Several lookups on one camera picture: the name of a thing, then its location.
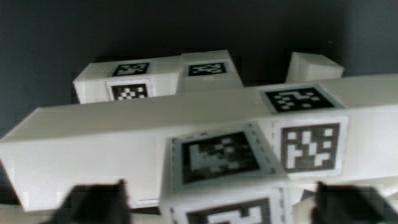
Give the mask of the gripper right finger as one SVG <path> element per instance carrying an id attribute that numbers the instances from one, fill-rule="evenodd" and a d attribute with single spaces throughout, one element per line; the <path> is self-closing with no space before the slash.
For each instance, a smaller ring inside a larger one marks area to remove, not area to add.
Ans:
<path id="1" fill-rule="evenodd" d="M 320 182 L 311 224 L 398 224 L 398 211 L 377 189 Z"/>

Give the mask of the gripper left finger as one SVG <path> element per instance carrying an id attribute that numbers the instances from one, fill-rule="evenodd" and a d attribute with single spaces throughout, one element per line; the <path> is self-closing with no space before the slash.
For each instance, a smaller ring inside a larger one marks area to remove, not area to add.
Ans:
<path id="1" fill-rule="evenodd" d="M 76 185 L 43 224 L 131 224 L 124 181 Z"/>

